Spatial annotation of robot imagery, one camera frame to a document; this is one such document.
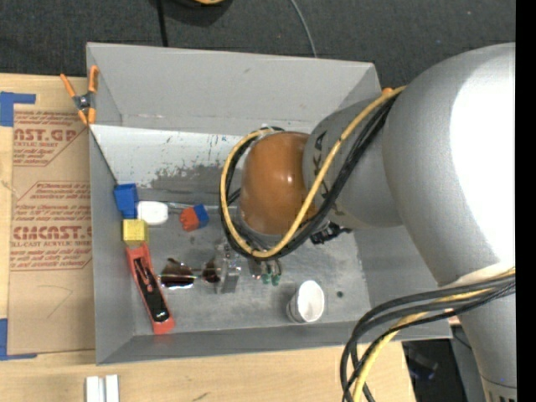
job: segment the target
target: white object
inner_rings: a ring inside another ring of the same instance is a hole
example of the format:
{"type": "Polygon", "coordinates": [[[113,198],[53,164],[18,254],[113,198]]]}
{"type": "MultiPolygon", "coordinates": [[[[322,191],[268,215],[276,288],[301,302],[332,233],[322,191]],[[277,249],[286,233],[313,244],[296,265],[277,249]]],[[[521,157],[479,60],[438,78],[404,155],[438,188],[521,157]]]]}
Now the white object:
{"type": "Polygon", "coordinates": [[[286,305],[286,315],[296,323],[311,323],[324,313],[324,291],[313,280],[304,281],[286,305]]]}
{"type": "Polygon", "coordinates": [[[137,218],[148,225],[164,224],[168,221],[168,207],[158,201],[140,201],[137,204],[137,218]]]}
{"type": "Polygon", "coordinates": [[[85,402],[119,402],[119,376],[86,377],[85,402]]]}

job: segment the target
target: white cup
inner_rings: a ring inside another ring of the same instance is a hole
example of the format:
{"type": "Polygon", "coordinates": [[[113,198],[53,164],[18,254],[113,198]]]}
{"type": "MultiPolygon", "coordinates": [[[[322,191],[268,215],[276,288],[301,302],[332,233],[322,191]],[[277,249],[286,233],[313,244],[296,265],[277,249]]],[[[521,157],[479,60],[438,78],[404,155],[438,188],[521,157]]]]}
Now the white cup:
{"type": "Polygon", "coordinates": [[[324,313],[324,291],[313,280],[304,281],[286,304],[286,315],[295,323],[311,323],[324,313]]]}

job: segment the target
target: blue block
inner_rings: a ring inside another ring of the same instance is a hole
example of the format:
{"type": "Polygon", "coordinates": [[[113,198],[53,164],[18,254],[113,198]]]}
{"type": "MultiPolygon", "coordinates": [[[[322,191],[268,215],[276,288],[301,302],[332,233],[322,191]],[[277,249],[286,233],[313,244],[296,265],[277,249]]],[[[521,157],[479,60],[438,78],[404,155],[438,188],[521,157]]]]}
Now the blue block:
{"type": "Polygon", "coordinates": [[[193,211],[198,216],[199,220],[199,228],[203,228],[204,226],[207,226],[207,223],[209,222],[209,214],[207,213],[207,209],[202,204],[194,205],[193,211]]]}
{"type": "Polygon", "coordinates": [[[137,218],[137,204],[140,201],[137,196],[135,183],[118,184],[114,188],[116,205],[124,219],[137,218]]]}

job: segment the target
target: blue tape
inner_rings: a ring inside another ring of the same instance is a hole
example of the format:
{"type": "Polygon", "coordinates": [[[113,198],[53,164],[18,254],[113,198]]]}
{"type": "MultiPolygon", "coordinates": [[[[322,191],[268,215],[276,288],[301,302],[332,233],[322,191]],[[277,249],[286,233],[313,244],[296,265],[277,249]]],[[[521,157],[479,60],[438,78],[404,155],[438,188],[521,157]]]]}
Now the blue tape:
{"type": "Polygon", "coordinates": [[[35,104],[35,94],[0,92],[0,126],[13,126],[13,105],[35,104]]]}
{"type": "Polygon", "coordinates": [[[8,320],[0,318],[0,361],[18,358],[34,358],[37,354],[17,354],[8,356],[8,320]]]}

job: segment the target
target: yellow block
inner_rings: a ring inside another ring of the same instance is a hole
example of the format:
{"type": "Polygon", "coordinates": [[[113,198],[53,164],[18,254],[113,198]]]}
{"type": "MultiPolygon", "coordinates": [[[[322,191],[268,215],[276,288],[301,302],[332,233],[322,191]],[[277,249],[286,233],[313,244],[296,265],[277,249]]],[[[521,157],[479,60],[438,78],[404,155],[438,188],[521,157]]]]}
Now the yellow block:
{"type": "Polygon", "coordinates": [[[123,241],[131,247],[143,241],[149,244],[149,226],[145,220],[123,219],[123,241]]]}

